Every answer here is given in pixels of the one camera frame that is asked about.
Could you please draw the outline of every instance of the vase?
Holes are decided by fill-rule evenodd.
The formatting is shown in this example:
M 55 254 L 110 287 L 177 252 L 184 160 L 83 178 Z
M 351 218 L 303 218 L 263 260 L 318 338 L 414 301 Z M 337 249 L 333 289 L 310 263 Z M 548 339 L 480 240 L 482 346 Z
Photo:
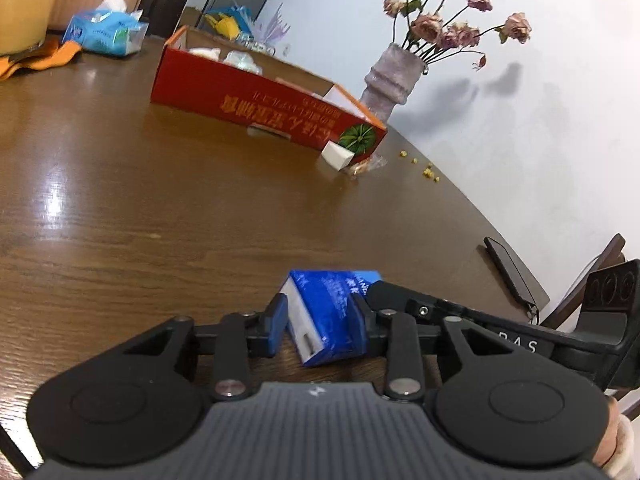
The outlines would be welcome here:
M 424 69 L 418 56 L 391 43 L 365 76 L 360 102 L 386 124 L 394 107 L 406 103 Z

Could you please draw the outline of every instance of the pink rose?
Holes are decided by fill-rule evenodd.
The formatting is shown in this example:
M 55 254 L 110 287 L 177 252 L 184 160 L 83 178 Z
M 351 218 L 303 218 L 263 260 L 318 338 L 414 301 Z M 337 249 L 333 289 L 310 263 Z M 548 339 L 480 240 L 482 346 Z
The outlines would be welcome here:
M 395 18 L 404 8 L 404 5 L 405 3 L 402 0 L 385 0 L 383 7 L 387 16 Z
M 440 34 L 440 37 L 438 38 L 438 46 L 443 50 L 459 47 L 460 37 L 458 35 L 458 30 L 454 27 L 449 27 L 445 32 Z
M 501 34 L 525 43 L 531 37 L 531 25 L 524 17 L 524 12 L 514 12 L 504 23 Z
M 455 22 L 451 27 L 458 34 L 460 46 L 476 46 L 480 43 L 480 29 L 469 27 L 467 22 Z
M 466 4 L 472 9 L 482 10 L 482 12 L 492 10 L 494 8 L 491 4 L 491 0 L 466 0 Z
M 427 43 L 435 43 L 442 32 L 442 18 L 437 14 L 422 14 L 411 24 L 411 32 Z

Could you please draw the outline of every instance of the gray ribbed panel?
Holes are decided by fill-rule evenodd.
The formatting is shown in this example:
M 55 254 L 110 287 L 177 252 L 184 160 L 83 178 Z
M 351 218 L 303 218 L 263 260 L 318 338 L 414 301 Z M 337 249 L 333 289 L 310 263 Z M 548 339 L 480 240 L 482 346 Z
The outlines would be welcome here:
M 310 391 L 318 386 L 319 396 Z M 487 428 L 487 438 L 491 438 Z M 51 460 L 29 480 L 606 480 L 589 464 L 543 472 L 487 465 L 450 446 L 414 404 L 384 400 L 368 383 L 265 383 L 216 404 L 184 444 L 118 470 Z

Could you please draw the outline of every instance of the screw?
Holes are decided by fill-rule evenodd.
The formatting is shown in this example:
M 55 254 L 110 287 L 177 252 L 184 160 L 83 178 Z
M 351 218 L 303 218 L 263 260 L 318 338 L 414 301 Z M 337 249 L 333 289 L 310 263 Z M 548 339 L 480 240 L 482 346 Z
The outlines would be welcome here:
M 246 386 L 236 379 L 224 379 L 216 383 L 216 393 L 223 397 L 235 397 L 245 391 Z
M 420 383 L 409 377 L 400 377 L 391 381 L 389 388 L 398 395 L 413 395 L 420 391 Z

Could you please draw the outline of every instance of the green pumpkin picture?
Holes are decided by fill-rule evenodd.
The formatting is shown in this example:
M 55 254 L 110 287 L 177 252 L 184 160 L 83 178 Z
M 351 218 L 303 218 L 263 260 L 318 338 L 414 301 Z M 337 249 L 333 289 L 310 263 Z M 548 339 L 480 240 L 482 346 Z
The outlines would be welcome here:
M 347 128 L 338 141 L 338 144 L 355 153 L 355 155 L 362 155 L 372 148 L 375 143 L 376 131 L 370 124 L 357 124 Z

